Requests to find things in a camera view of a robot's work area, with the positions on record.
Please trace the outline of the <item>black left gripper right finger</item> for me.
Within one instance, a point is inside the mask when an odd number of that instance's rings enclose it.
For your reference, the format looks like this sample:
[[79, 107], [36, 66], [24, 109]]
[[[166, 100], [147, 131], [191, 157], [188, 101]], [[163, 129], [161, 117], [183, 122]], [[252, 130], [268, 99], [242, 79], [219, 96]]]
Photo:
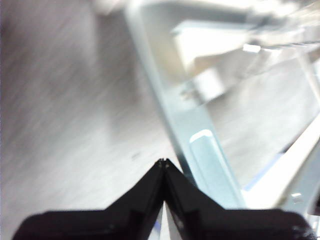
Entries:
[[299, 214], [280, 209], [225, 209], [164, 161], [166, 203], [184, 240], [314, 240]]

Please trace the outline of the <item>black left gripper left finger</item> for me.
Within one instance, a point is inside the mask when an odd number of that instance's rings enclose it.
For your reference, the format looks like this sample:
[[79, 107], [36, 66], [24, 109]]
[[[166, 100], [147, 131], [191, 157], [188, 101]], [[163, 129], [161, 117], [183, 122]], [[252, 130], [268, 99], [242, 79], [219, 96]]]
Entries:
[[100, 210], [47, 211], [23, 220], [15, 240], [146, 240], [163, 205], [164, 160]]

